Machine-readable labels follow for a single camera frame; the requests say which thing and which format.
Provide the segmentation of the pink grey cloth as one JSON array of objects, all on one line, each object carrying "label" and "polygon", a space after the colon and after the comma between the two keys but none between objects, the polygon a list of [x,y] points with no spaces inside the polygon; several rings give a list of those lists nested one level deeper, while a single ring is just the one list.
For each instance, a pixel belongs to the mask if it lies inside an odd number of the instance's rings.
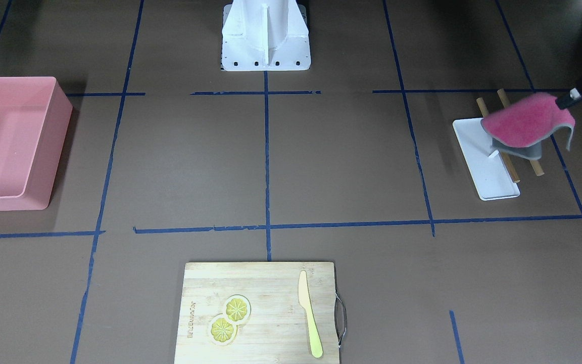
[{"label": "pink grey cloth", "polygon": [[490,113],[480,123],[493,139],[492,146],[500,152],[539,160],[541,141],[562,127],[569,129],[566,149],[570,150],[575,119],[568,110],[559,109],[556,100],[549,93],[534,93],[508,108]]}]

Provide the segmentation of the wooden rack rod outer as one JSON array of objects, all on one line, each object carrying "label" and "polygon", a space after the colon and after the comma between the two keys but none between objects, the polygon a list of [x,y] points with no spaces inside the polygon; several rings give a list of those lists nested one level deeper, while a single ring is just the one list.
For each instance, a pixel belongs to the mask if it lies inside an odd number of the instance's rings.
[{"label": "wooden rack rod outer", "polygon": [[[503,104],[504,109],[511,106],[510,99],[508,98],[507,92],[504,89],[498,89],[497,94],[499,96],[501,103]],[[529,162],[531,163],[531,167],[536,176],[545,175],[545,171],[543,171],[543,168],[540,164],[540,160],[529,160]],[[517,179],[517,173],[515,172],[515,168],[512,168],[512,171],[510,170],[510,175],[512,178],[515,178],[513,182],[517,184],[519,180]]]}]

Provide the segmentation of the wooden rack rod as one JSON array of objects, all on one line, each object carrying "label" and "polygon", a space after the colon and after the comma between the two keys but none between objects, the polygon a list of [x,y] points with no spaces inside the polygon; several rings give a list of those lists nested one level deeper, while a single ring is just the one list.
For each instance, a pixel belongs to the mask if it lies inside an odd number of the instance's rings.
[{"label": "wooden rack rod", "polygon": [[[504,89],[498,89],[497,94],[499,96],[501,103],[503,104],[504,109],[511,106],[510,99],[508,98],[507,92]],[[531,167],[536,176],[545,175],[545,171],[543,171],[543,168],[540,164],[540,160],[529,160],[529,162],[531,163]],[[512,171],[510,170],[510,175],[512,178],[515,178],[513,182],[517,184],[519,180],[517,179],[517,173],[515,172],[515,168],[512,168]]]},{"label": "wooden rack rod", "polygon": [[[477,98],[476,104],[478,105],[478,108],[482,114],[482,117],[483,118],[487,117],[489,115],[489,112],[488,112],[488,108],[487,108],[485,102],[483,101],[483,98],[482,97]],[[518,184],[520,182],[520,177],[515,170],[515,166],[513,166],[513,163],[510,159],[510,155],[498,150],[497,147],[493,147],[493,148],[494,148],[494,151],[492,151],[492,153],[490,154],[490,157],[496,157],[497,155],[499,155],[501,157],[501,160],[502,160],[506,170],[509,173],[511,181],[514,184]]]}]

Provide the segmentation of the wooden rack rod inner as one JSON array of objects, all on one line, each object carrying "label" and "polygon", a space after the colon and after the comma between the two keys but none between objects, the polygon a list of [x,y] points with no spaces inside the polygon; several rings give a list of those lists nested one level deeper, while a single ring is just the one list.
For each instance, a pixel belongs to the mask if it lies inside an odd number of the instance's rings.
[{"label": "wooden rack rod inner", "polygon": [[[477,98],[476,104],[478,105],[478,108],[482,114],[482,117],[483,118],[487,117],[489,115],[489,112],[488,112],[488,108],[487,108],[485,102],[483,101],[483,98],[482,97]],[[490,157],[496,157],[497,155],[499,155],[501,157],[501,160],[502,160],[506,170],[509,173],[511,181],[514,184],[518,184],[520,182],[520,177],[515,170],[515,166],[513,166],[513,163],[510,159],[510,155],[498,150],[497,147],[493,147],[493,148],[494,148],[494,151],[492,151],[492,153],[490,154]]]}]

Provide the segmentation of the white rack tray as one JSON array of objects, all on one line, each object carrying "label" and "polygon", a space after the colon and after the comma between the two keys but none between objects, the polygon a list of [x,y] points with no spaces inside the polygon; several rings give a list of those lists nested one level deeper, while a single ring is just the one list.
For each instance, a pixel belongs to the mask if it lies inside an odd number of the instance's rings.
[{"label": "white rack tray", "polygon": [[453,121],[455,136],[467,168],[482,201],[505,200],[520,196],[520,189],[503,163],[493,138],[481,125],[482,118]]}]

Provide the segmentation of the yellow plastic knife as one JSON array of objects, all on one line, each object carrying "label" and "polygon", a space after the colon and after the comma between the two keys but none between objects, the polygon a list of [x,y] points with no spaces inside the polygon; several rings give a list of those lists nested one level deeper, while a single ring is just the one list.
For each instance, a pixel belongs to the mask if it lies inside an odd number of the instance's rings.
[{"label": "yellow plastic knife", "polygon": [[323,347],[320,339],[320,334],[317,329],[316,320],[314,318],[312,302],[309,292],[309,281],[307,272],[300,271],[298,278],[298,300],[299,304],[305,311],[306,323],[309,334],[310,353],[314,358],[323,357]]}]

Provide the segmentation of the wooden cutting board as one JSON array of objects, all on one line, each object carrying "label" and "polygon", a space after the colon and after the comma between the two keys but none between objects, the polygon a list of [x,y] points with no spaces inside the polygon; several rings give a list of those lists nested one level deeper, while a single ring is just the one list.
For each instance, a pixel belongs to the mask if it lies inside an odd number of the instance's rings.
[{"label": "wooden cutting board", "polygon": [[[307,272],[323,357],[310,353],[306,315],[298,300],[300,271]],[[175,363],[340,363],[332,262],[189,262],[185,265]],[[231,295],[247,297],[249,320],[234,341],[214,345],[208,327],[223,315]]]}]

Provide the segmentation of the pink plastic bin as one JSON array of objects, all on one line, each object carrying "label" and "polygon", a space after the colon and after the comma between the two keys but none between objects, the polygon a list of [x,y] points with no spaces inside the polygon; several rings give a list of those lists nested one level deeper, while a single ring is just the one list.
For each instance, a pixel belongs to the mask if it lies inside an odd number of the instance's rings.
[{"label": "pink plastic bin", "polygon": [[49,206],[72,110],[53,76],[0,77],[0,211]]}]

